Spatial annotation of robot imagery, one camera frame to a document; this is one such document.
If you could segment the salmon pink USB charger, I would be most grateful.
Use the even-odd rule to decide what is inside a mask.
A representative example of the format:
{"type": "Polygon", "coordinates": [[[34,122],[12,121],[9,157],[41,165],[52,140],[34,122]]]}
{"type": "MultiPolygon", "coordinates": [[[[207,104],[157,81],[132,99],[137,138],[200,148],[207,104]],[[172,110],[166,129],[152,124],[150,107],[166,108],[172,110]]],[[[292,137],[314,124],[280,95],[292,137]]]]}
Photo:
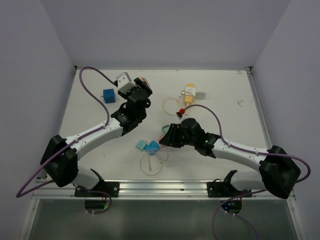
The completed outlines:
{"type": "Polygon", "coordinates": [[[158,139],[158,142],[160,142],[163,139],[164,136],[165,136],[164,134],[161,134],[159,139],[158,139]]]}

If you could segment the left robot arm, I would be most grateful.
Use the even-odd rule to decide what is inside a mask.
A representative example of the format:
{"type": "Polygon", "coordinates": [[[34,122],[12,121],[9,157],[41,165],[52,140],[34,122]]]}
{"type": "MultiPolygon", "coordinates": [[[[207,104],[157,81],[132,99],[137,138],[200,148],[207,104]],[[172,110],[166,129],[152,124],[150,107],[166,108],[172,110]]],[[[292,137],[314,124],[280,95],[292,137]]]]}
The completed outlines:
{"type": "Polygon", "coordinates": [[[153,93],[142,78],[128,81],[120,93],[126,102],[104,121],[82,133],[62,138],[52,137],[40,161],[41,166],[58,187],[73,184],[86,188],[92,196],[103,193],[102,177],[93,169],[78,165],[78,161],[100,145],[122,137],[135,129],[147,116],[153,93]]]}

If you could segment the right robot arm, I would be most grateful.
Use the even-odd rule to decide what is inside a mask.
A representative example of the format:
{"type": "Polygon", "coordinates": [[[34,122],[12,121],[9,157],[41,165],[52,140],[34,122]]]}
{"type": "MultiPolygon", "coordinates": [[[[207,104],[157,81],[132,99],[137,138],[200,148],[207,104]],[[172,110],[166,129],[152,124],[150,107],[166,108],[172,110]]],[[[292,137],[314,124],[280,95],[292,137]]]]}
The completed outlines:
{"type": "Polygon", "coordinates": [[[251,171],[230,171],[221,181],[212,181],[208,187],[213,197],[233,197],[265,190],[274,196],[287,199],[296,184],[301,170],[291,157],[278,146],[271,149],[234,146],[222,136],[205,132],[194,118],[172,123],[160,139],[166,147],[192,146],[202,156],[224,159],[249,167],[251,171]]]}

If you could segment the dark blue cube socket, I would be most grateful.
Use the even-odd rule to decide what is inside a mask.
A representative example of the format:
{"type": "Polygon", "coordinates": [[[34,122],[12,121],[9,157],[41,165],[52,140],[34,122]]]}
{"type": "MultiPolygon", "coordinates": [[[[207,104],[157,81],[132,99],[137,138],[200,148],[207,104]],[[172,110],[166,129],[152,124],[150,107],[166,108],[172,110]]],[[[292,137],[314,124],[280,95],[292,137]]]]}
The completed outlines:
{"type": "Polygon", "coordinates": [[[106,104],[111,104],[116,102],[116,93],[113,88],[104,89],[102,91],[101,98],[106,104]]]}

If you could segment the pink cube socket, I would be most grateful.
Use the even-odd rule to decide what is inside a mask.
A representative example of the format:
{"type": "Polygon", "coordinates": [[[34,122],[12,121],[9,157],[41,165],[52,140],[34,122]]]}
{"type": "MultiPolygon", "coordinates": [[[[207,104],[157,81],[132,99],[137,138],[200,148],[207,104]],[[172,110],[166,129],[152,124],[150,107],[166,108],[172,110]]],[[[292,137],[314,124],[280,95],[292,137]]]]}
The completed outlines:
{"type": "Polygon", "coordinates": [[[147,85],[149,88],[151,88],[148,80],[147,80],[145,77],[140,77],[140,79],[141,79],[141,81],[143,81],[144,83],[146,83],[146,85],[147,85]]]}

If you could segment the mint green USB charger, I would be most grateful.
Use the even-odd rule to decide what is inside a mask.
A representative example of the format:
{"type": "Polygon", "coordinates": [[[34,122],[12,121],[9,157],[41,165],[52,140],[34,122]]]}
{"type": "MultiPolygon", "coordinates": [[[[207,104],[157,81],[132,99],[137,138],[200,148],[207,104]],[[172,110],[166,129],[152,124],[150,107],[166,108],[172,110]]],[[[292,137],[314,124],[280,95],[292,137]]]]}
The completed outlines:
{"type": "Polygon", "coordinates": [[[162,132],[162,135],[165,136],[167,134],[167,132],[169,131],[169,128],[170,128],[170,125],[164,125],[162,126],[161,128],[161,132],[162,132]]]}

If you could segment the bright blue plug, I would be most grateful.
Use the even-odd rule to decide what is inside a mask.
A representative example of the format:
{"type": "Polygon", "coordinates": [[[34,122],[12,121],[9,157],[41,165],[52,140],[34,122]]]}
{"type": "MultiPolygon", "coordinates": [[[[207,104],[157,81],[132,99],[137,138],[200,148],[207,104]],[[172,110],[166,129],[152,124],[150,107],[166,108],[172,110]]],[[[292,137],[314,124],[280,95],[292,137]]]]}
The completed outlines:
{"type": "Polygon", "coordinates": [[[144,149],[149,155],[154,155],[160,150],[161,146],[156,141],[151,141],[144,149]]]}

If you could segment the light cyan USB charger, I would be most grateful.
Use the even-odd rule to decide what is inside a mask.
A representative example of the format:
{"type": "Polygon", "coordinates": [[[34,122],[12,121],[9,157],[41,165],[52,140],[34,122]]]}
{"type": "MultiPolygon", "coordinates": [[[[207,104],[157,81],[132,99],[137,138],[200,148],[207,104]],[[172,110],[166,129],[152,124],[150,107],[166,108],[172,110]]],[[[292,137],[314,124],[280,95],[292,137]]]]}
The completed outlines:
{"type": "Polygon", "coordinates": [[[147,145],[148,143],[144,139],[140,139],[135,147],[140,151],[144,151],[147,145]]]}

